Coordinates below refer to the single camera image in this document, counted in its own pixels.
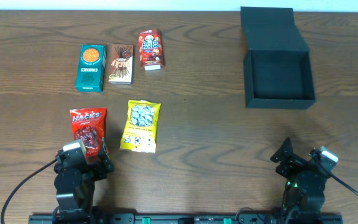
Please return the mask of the teal Chunkies cookie box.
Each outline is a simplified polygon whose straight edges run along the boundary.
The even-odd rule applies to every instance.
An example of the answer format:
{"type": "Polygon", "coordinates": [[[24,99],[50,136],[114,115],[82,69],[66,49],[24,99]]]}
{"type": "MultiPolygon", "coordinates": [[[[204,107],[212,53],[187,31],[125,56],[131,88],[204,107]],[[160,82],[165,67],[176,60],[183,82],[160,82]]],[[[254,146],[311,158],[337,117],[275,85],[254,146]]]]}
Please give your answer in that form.
{"type": "Polygon", "coordinates": [[[75,88],[79,92],[102,92],[106,66],[104,45],[82,45],[75,88]]]}

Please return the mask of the black gift box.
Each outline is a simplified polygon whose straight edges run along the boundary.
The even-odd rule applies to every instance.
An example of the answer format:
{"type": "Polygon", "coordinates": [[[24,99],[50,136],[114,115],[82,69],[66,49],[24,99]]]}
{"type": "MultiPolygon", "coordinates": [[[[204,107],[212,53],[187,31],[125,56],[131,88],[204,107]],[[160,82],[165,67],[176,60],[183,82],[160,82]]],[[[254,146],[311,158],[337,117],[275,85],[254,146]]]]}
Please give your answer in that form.
{"type": "Polygon", "coordinates": [[[243,61],[247,108],[305,110],[316,101],[310,49],[293,9],[242,7],[248,51],[243,61]]]}

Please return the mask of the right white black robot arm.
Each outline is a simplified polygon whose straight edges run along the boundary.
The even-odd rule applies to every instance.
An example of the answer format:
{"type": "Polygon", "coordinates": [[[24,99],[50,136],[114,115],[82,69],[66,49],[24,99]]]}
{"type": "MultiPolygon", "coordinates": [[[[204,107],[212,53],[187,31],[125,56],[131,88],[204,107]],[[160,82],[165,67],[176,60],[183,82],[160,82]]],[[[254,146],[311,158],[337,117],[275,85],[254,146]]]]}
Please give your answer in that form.
{"type": "Polygon", "coordinates": [[[325,201],[326,176],[313,160],[305,160],[293,152],[290,138],[286,138],[270,160],[277,163],[275,171],[286,178],[282,205],[278,210],[281,223],[319,222],[325,201]]]}

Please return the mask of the brown Pocky box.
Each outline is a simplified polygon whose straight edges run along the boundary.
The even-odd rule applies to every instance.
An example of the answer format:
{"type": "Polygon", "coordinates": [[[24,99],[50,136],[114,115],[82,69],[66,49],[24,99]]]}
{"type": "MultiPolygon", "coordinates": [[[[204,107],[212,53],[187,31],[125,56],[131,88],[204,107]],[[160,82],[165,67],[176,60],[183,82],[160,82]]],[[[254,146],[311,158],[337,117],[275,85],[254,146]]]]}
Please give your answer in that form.
{"type": "Polygon", "coordinates": [[[113,44],[108,67],[108,82],[117,85],[131,85],[133,77],[134,46],[113,44]]]}

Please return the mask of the red Hello Panda box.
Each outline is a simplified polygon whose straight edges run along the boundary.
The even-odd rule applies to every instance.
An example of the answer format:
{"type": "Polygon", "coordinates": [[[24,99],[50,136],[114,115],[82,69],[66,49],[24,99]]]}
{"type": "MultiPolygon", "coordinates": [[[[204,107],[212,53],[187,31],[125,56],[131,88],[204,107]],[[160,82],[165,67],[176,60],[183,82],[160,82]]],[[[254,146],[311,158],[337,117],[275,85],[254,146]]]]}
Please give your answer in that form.
{"type": "Polygon", "coordinates": [[[138,36],[140,67],[145,71],[165,66],[162,36],[159,29],[142,30],[138,36]]]}

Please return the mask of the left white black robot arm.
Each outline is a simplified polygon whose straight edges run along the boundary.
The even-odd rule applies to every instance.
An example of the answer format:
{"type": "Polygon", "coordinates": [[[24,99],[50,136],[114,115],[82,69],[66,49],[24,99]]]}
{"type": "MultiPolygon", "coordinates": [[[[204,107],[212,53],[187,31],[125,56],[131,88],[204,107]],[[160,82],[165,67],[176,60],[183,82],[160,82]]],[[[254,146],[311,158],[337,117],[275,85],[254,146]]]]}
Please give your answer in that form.
{"type": "Polygon", "coordinates": [[[58,207],[52,212],[53,223],[98,223],[103,220],[93,206],[95,182],[103,180],[114,170],[104,142],[96,153],[95,161],[86,160],[82,141],[65,144],[55,156],[57,174],[54,186],[58,207]]]}

